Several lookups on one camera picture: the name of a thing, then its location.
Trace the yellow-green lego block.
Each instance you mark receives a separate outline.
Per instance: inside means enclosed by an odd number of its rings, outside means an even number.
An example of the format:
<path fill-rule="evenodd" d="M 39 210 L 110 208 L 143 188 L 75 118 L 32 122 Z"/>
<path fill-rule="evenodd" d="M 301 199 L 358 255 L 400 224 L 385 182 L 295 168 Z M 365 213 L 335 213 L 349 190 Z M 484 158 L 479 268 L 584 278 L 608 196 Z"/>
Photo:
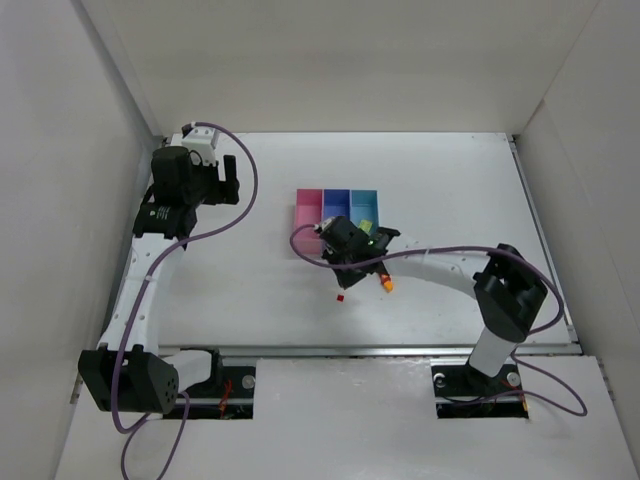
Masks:
<path fill-rule="evenodd" d="M 361 230 L 363 230 L 365 233 L 369 233 L 371 231 L 372 227 L 373 227 L 373 222 L 372 221 L 369 221 L 369 220 L 366 220 L 366 219 L 362 219 L 360 221 L 359 228 Z"/>

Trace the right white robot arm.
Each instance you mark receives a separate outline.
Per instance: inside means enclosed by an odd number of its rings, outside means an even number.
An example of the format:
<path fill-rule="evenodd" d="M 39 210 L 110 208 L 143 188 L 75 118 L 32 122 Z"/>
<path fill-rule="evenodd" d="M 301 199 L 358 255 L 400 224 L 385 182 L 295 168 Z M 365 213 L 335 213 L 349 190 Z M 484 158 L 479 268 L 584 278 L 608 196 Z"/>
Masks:
<path fill-rule="evenodd" d="M 315 227 L 324 243 L 322 258 L 336 268 L 338 284 L 348 289 L 369 274 L 424 280 L 474 299 L 483 331 L 467 361 L 470 370 L 496 377 L 510 353 L 528 337 L 547 297 L 538 272 L 514 247 L 438 253 L 396 229 L 367 233 L 345 216 Z"/>

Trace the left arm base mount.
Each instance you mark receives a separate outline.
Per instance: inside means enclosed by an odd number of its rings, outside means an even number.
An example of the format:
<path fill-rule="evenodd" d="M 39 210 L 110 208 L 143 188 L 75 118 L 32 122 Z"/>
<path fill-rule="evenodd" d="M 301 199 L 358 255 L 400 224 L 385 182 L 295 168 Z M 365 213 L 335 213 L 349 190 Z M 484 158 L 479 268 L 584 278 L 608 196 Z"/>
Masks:
<path fill-rule="evenodd" d="M 230 363 L 218 350 L 212 354 L 211 376 L 187 389 L 188 420 L 251 420 L 254 414 L 256 365 Z"/>

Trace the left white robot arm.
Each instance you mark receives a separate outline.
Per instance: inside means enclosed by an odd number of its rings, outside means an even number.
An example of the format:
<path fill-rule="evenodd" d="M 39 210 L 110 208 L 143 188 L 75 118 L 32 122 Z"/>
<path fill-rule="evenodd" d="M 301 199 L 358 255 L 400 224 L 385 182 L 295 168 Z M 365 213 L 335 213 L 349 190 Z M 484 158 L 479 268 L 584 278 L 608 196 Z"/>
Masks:
<path fill-rule="evenodd" d="M 168 414 L 178 395 L 201 383 L 219 384 L 215 350 L 159 355 L 161 314 L 176 267 L 186 251 L 202 205 L 239 201 L 236 159 L 207 163 L 183 146 L 154 151 L 152 183 L 134 220 L 129 266 L 116 307 L 93 350 L 78 368 L 101 411 Z"/>

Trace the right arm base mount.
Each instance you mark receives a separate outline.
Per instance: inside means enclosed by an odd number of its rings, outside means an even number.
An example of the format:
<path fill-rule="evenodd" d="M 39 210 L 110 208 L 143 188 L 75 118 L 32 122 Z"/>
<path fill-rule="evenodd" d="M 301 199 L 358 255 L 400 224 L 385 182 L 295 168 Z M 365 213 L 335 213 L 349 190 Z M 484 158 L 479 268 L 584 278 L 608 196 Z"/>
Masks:
<path fill-rule="evenodd" d="M 431 373 L 439 419 L 529 418 L 520 372 L 512 363 L 495 377 L 467 364 L 433 365 Z"/>

